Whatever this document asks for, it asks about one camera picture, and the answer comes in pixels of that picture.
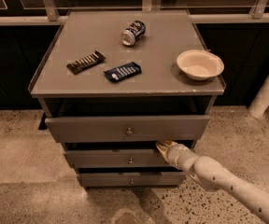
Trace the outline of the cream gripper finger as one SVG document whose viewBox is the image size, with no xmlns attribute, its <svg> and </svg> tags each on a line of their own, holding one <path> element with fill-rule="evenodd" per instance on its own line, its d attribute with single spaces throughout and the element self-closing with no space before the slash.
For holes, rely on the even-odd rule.
<svg viewBox="0 0 269 224">
<path fill-rule="evenodd" d="M 158 150 L 161 152 L 161 154 L 166 157 L 168 150 L 175 146 L 177 143 L 175 141 L 157 141 L 156 142 L 156 147 Z"/>
</svg>

